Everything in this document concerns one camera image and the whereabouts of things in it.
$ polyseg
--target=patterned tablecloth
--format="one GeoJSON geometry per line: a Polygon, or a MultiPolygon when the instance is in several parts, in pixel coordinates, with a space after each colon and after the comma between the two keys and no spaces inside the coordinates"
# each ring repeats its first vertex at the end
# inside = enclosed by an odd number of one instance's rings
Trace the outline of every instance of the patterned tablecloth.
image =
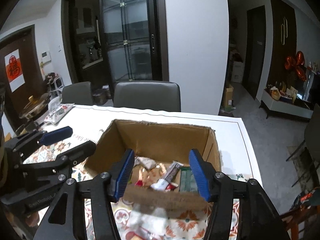
{"type": "MultiPolygon", "coordinates": [[[[34,152],[24,163],[39,163],[53,161],[58,154],[87,141],[87,138],[73,135],[64,141],[51,146],[42,146],[34,152]]],[[[73,168],[72,177],[76,181],[92,179],[86,172],[84,163],[73,168]]],[[[232,179],[247,181],[251,175],[229,175],[232,179]]],[[[85,222],[88,240],[95,240],[91,200],[85,199],[85,222]]],[[[123,199],[118,203],[112,203],[112,210],[122,240],[178,240],[178,239],[202,239],[205,233],[210,208],[201,211],[192,210],[165,210],[163,208],[142,206],[129,203],[123,199]]],[[[39,211],[40,221],[48,208],[39,211]]],[[[235,240],[239,219],[239,200],[233,203],[233,216],[230,229],[230,240],[235,240]]]]}

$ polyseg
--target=metal screw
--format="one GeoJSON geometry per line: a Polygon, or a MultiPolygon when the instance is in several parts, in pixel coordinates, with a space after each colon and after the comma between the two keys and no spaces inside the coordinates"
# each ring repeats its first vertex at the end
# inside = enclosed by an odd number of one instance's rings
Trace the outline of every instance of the metal screw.
{"type": "Polygon", "coordinates": [[[108,172],[103,172],[103,173],[101,173],[100,174],[100,176],[101,176],[101,178],[107,178],[107,177],[109,177],[109,173],[108,172]]]}
{"type": "Polygon", "coordinates": [[[67,184],[68,185],[71,185],[75,182],[76,180],[75,179],[67,179],[67,184]]]}
{"type": "Polygon", "coordinates": [[[64,181],[65,179],[66,179],[66,176],[64,174],[60,174],[58,176],[58,180],[60,180],[60,181],[64,181]]]}
{"type": "Polygon", "coordinates": [[[216,177],[217,177],[218,179],[221,179],[221,178],[224,177],[224,174],[223,174],[222,172],[218,171],[218,172],[216,173],[216,177]]]}
{"type": "Polygon", "coordinates": [[[249,179],[251,185],[258,185],[258,181],[256,179],[249,179]]]}

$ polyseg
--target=red and white poster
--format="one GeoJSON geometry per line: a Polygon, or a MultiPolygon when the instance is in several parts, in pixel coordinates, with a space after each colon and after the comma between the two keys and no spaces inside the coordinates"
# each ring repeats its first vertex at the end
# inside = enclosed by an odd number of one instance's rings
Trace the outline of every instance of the red and white poster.
{"type": "Polygon", "coordinates": [[[10,88],[13,92],[25,83],[21,68],[19,50],[17,49],[5,56],[4,61],[10,88]]]}

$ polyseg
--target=foil balloon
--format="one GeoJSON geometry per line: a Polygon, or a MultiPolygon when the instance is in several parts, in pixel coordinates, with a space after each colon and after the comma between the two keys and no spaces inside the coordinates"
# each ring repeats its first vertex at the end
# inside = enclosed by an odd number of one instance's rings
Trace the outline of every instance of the foil balloon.
{"type": "Polygon", "coordinates": [[[285,58],[284,67],[286,70],[292,69],[296,65],[296,61],[292,56],[288,56],[285,58]]]}
{"type": "Polygon", "coordinates": [[[298,78],[300,78],[303,82],[307,81],[306,74],[300,66],[296,67],[296,73],[298,78]]]}
{"type": "Polygon", "coordinates": [[[304,66],[304,55],[302,51],[297,52],[296,63],[297,65],[304,66]]]}

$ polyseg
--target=snack bag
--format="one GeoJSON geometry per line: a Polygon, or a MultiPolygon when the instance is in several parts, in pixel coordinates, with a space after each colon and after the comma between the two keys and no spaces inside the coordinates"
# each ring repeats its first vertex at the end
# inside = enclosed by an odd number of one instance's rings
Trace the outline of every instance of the snack bag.
{"type": "Polygon", "coordinates": [[[74,104],[62,104],[56,110],[49,113],[44,119],[45,123],[57,124],[67,112],[71,110],[74,104]]]}

